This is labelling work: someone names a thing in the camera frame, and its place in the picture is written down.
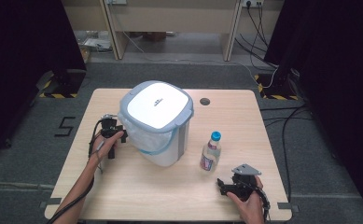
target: power strip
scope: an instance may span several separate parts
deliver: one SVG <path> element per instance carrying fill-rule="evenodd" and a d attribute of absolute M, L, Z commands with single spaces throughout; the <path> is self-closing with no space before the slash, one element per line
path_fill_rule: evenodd
<path fill-rule="evenodd" d="M 247 2 L 250 2 L 250 8 L 251 7 L 262 7 L 263 6 L 263 0 L 244 0 L 243 1 L 243 7 L 247 7 Z"/>

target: human hand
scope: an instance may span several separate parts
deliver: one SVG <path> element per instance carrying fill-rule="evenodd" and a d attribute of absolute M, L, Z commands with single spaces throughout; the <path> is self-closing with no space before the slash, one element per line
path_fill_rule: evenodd
<path fill-rule="evenodd" d="M 262 182 L 259 177 L 255 176 L 257 186 L 263 188 Z M 247 201 L 243 202 L 232 192 L 227 192 L 227 196 L 236 204 L 239 209 L 240 218 L 247 224 L 261 224 L 264 223 L 262 212 L 262 200 L 259 195 L 253 191 Z"/>
<path fill-rule="evenodd" d="M 114 134 L 112 137 L 110 138 L 104 138 L 102 137 L 100 134 L 96 137 L 96 139 L 94 140 L 93 143 L 93 148 L 92 148 L 92 154 L 97 153 L 96 156 L 92 156 L 91 154 L 91 159 L 90 161 L 95 162 L 95 163 L 99 163 L 109 152 L 109 150 L 111 148 L 116 148 L 117 147 L 117 140 L 121 138 L 121 136 L 123 135 L 123 131 L 119 131 L 116 134 Z M 105 139 L 103 145 L 101 146 L 101 148 L 97 150 L 97 147 L 99 147 L 103 140 Z"/>

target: wooden table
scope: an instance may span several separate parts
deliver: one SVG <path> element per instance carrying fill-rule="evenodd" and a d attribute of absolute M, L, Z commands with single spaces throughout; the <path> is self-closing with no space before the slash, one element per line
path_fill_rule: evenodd
<path fill-rule="evenodd" d="M 98 89 L 89 102 L 77 135 L 51 198 L 64 198 L 87 162 L 93 127 L 105 113 L 119 112 L 126 89 Z M 290 210 L 279 210 L 286 193 L 272 148 L 252 91 L 186 90 L 194 102 L 188 148 L 170 167 L 146 160 L 129 142 L 119 144 L 114 160 L 105 160 L 105 171 L 96 172 L 81 219 L 144 221 L 238 221 L 238 210 L 216 184 L 219 177 L 231 184 L 232 168 L 247 163 L 260 170 L 264 191 L 271 203 L 271 220 L 289 220 Z M 202 98 L 210 105 L 201 105 Z M 222 154 L 213 173 L 199 166 L 202 146 L 212 131 L 222 133 Z M 59 205 L 48 205 L 52 217 Z"/>

